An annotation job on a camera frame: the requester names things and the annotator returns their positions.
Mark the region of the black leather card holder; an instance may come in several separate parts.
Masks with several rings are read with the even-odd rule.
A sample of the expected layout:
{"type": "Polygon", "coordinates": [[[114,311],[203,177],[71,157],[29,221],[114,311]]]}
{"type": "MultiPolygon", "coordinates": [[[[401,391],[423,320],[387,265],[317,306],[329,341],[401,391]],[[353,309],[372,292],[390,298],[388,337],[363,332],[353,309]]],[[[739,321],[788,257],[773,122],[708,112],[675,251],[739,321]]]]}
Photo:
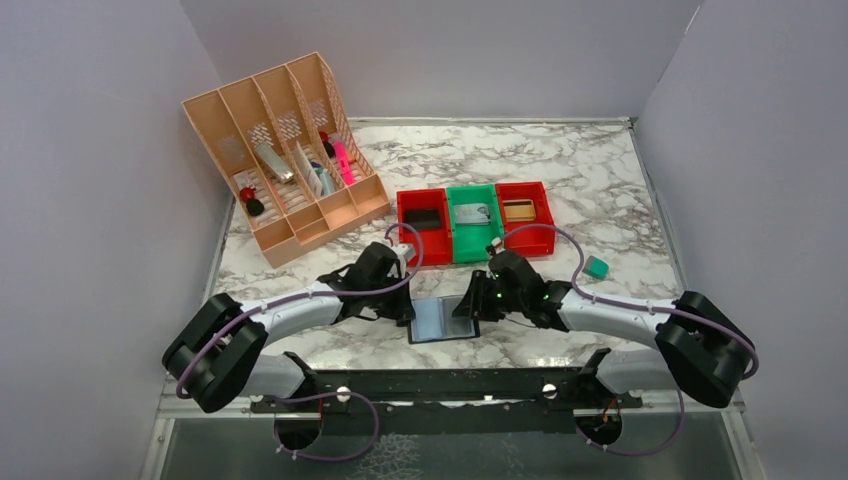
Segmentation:
{"type": "Polygon", "coordinates": [[[442,341],[464,340],[464,339],[446,339],[443,337],[443,310],[442,297],[431,297],[415,299],[412,301],[416,317],[407,326],[407,338],[410,344],[434,343],[442,341]]]}

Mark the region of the grey card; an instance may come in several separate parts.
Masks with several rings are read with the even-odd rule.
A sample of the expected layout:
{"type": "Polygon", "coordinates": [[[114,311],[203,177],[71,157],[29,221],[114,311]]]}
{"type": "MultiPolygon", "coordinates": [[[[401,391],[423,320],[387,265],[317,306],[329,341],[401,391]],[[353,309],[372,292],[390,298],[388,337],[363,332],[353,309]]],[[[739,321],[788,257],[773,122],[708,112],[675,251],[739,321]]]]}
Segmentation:
{"type": "Polygon", "coordinates": [[[478,326],[473,319],[454,312],[460,302],[460,296],[443,298],[443,337],[446,339],[476,338],[479,335],[478,326]]]}

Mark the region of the black VIP credit card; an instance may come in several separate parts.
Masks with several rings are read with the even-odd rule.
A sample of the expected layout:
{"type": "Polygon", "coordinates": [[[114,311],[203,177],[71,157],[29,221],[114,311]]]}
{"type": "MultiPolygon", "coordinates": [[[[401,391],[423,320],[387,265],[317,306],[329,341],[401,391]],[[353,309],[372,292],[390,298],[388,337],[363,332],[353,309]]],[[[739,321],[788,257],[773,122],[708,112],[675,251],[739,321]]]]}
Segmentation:
{"type": "Polygon", "coordinates": [[[403,222],[409,224],[418,231],[439,230],[443,227],[441,213],[437,208],[405,210],[403,222]]]}

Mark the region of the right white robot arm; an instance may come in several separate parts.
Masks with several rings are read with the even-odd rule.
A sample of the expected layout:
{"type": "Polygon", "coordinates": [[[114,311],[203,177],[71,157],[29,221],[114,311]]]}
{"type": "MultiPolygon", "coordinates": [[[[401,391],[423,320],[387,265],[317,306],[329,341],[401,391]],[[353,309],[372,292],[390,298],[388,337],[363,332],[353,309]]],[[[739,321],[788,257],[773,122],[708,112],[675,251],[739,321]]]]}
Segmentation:
{"type": "Polygon", "coordinates": [[[678,389],[699,403],[727,407],[754,365],[753,342],[706,296],[601,297],[564,280],[546,280],[505,250],[476,270],[454,315],[496,322],[520,313],[541,329],[600,333],[640,344],[608,354],[577,380],[579,398],[600,407],[616,393],[678,389]]]}

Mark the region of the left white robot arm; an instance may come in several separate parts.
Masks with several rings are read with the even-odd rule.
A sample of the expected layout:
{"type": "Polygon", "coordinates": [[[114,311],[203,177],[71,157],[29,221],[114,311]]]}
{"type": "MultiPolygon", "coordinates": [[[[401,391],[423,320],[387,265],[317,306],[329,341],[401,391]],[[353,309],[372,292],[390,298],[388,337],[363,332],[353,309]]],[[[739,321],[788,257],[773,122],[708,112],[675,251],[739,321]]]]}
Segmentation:
{"type": "Polygon", "coordinates": [[[229,294],[210,297],[167,347],[165,370],[178,382],[177,395],[206,413],[235,398],[275,395],[298,411],[313,401],[314,384],[305,366],[264,349],[304,330],[338,324],[363,311],[400,325],[415,316],[406,270],[415,255],[410,244],[373,242],[349,265],[320,276],[308,287],[255,302],[229,294]]]}

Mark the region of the silver card in bin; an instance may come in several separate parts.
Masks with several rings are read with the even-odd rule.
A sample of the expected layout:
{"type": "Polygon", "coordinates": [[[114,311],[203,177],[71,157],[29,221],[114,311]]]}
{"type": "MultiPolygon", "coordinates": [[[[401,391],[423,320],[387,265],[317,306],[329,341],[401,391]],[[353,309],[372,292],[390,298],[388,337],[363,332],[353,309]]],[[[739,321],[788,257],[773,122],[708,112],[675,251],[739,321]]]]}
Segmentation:
{"type": "Polygon", "coordinates": [[[458,204],[452,207],[453,220],[459,225],[488,225],[491,222],[490,206],[486,203],[458,204]]]}

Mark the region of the right red bin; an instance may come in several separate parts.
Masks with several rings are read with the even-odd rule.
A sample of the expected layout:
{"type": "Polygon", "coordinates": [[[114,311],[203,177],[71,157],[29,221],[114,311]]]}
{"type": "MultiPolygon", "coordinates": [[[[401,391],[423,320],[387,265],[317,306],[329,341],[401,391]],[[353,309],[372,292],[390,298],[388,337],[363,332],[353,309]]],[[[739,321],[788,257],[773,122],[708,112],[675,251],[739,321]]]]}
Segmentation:
{"type": "Polygon", "coordinates": [[[554,224],[544,184],[540,181],[496,183],[495,190],[504,231],[508,236],[506,248],[525,257],[553,254],[554,231],[532,228],[516,233],[519,227],[530,224],[554,224]]]}

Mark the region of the red bin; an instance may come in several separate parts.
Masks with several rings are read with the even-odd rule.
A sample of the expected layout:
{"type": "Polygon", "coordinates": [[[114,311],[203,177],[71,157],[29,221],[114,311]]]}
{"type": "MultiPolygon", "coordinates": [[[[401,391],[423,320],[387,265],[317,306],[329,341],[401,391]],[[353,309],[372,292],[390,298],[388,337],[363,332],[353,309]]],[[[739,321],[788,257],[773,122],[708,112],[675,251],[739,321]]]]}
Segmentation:
{"type": "Polygon", "coordinates": [[[553,254],[554,231],[532,228],[516,233],[519,227],[530,224],[554,224],[544,184],[540,181],[496,183],[495,190],[504,231],[508,236],[506,248],[525,257],[553,254]]]}
{"type": "Polygon", "coordinates": [[[400,190],[396,194],[398,221],[409,224],[424,245],[424,266],[453,261],[453,235],[444,188],[400,190]]]}

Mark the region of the left red bin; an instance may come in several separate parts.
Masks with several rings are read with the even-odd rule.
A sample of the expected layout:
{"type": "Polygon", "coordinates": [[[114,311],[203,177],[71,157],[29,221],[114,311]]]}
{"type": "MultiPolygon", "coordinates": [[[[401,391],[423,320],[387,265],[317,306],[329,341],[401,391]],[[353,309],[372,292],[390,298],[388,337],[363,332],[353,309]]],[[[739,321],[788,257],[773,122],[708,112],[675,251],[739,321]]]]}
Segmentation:
{"type": "Polygon", "coordinates": [[[444,188],[400,190],[396,194],[398,221],[409,224],[424,245],[424,266],[453,261],[453,235],[444,188]]]}

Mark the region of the green bin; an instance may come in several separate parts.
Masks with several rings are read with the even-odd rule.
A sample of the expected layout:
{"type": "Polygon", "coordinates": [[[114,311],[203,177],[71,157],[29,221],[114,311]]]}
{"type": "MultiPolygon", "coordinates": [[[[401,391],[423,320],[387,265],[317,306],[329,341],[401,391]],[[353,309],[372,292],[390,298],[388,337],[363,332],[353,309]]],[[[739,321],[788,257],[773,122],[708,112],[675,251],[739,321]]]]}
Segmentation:
{"type": "Polygon", "coordinates": [[[486,249],[504,233],[496,189],[493,184],[446,189],[453,262],[471,263],[488,258],[486,249]]]}

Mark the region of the teal eraser block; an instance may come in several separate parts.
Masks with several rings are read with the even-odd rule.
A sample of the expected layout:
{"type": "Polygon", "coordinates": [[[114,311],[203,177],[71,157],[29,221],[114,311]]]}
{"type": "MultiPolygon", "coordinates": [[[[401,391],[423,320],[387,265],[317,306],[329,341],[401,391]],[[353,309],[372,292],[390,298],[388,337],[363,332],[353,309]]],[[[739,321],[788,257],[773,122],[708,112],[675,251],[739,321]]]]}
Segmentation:
{"type": "Polygon", "coordinates": [[[605,279],[609,275],[610,267],[604,260],[590,255],[586,258],[582,272],[595,279],[605,279]]]}

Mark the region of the peach desk file organizer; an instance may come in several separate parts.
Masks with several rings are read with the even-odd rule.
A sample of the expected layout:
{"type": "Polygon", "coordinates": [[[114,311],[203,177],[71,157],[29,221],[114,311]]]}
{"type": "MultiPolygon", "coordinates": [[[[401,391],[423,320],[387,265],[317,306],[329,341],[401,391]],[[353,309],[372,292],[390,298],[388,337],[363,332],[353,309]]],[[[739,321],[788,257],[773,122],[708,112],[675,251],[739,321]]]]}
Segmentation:
{"type": "Polygon", "coordinates": [[[333,72],[319,53],[187,99],[183,110],[247,217],[261,254],[280,267],[388,213],[380,176],[356,144],[333,72]],[[254,148],[268,141],[294,173],[281,183],[254,148]],[[355,178],[343,181],[333,143],[342,141],[355,178]],[[299,142],[311,164],[326,168],[336,191],[315,198],[299,171],[299,142]],[[265,212],[250,217],[239,198],[252,186],[265,212]]]}

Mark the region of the white paper pad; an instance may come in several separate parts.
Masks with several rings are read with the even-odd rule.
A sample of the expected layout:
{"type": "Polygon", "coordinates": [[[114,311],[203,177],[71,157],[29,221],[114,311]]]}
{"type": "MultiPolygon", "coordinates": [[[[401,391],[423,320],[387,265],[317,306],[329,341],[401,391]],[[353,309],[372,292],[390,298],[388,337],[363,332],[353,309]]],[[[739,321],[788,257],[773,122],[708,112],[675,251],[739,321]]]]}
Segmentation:
{"type": "Polygon", "coordinates": [[[313,196],[315,198],[321,198],[323,185],[321,183],[320,177],[315,172],[311,162],[309,161],[305,151],[303,150],[299,142],[295,143],[295,147],[293,149],[293,156],[296,165],[299,171],[301,172],[301,175],[306,180],[306,183],[310,188],[313,196]]]}

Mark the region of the silver stapler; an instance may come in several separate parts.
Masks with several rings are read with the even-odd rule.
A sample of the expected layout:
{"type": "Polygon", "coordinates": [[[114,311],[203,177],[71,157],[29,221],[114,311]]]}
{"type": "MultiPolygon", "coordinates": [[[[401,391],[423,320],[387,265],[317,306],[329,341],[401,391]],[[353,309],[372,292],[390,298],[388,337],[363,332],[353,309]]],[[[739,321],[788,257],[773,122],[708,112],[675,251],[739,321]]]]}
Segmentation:
{"type": "Polygon", "coordinates": [[[294,179],[294,173],[286,162],[276,153],[270,142],[263,141],[257,144],[254,150],[281,183],[287,183],[294,179]]]}

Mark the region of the aluminium frame rail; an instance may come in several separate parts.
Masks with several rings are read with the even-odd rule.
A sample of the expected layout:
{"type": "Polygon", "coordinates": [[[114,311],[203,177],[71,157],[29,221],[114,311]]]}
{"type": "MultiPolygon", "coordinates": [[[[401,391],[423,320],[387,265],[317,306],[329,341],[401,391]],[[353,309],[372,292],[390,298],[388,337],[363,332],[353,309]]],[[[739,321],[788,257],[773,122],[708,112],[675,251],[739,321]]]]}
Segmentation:
{"type": "MultiPolygon", "coordinates": [[[[371,402],[377,410],[385,415],[399,414],[402,410],[410,410],[412,408],[434,407],[436,409],[460,409],[464,407],[493,407],[501,411],[514,409],[515,406],[548,406],[548,400],[542,399],[496,399],[490,395],[484,396],[481,400],[470,401],[378,401],[372,399],[371,402]]],[[[648,391],[639,398],[634,398],[629,395],[620,397],[619,402],[623,413],[674,413],[679,410],[679,399],[676,394],[670,391],[648,391]]],[[[205,413],[199,406],[188,400],[180,400],[174,394],[164,393],[157,408],[156,418],[161,419],[247,419],[247,418],[280,418],[286,420],[316,420],[318,418],[317,407],[305,407],[301,410],[293,406],[286,406],[281,403],[271,402],[269,404],[263,402],[253,402],[248,397],[238,397],[231,401],[222,409],[213,412],[205,413]]]]}

